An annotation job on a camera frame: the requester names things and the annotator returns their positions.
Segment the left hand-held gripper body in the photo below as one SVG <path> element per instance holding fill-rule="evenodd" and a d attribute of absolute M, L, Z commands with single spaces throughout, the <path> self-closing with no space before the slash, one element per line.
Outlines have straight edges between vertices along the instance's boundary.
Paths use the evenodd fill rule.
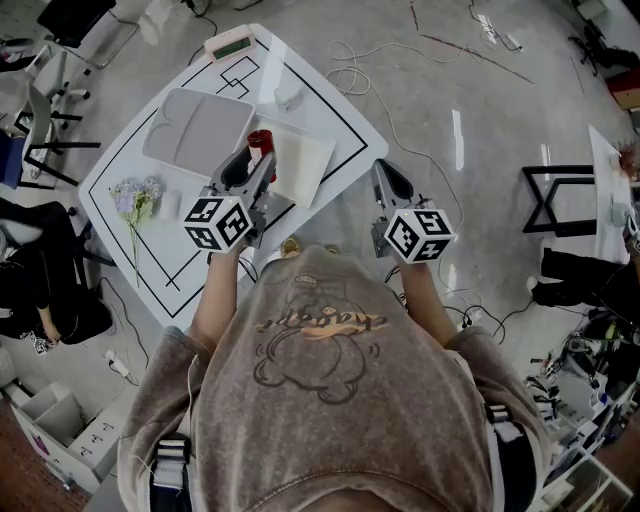
<path fill-rule="evenodd" d="M 194 183 L 183 190 L 183 228 L 200 250 L 228 252 L 245 241 L 266 252 L 292 233 L 286 217 L 296 203 L 262 183 L 227 188 Z"/>

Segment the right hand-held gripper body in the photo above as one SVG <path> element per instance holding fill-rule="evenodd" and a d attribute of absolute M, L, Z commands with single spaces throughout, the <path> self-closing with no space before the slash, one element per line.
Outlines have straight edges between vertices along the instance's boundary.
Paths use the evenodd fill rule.
<path fill-rule="evenodd" d="M 445 211 L 432 199 L 394 207 L 371 228 L 377 258 L 397 256 L 406 264 L 437 260 L 456 234 Z"/>

